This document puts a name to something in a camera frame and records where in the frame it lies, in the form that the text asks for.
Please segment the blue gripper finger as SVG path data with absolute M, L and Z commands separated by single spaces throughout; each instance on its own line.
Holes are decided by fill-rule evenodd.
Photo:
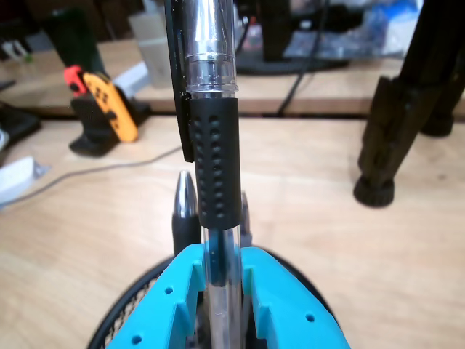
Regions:
M 241 250 L 243 293 L 251 297 L 256 336 L 268 348 L 348 348 L 325 307 L 272 255 Z
M 164 270 L 109 347 L 184 348 L 194 334 L 198 293 L 204 290 L 204 247 L 193 244 Z

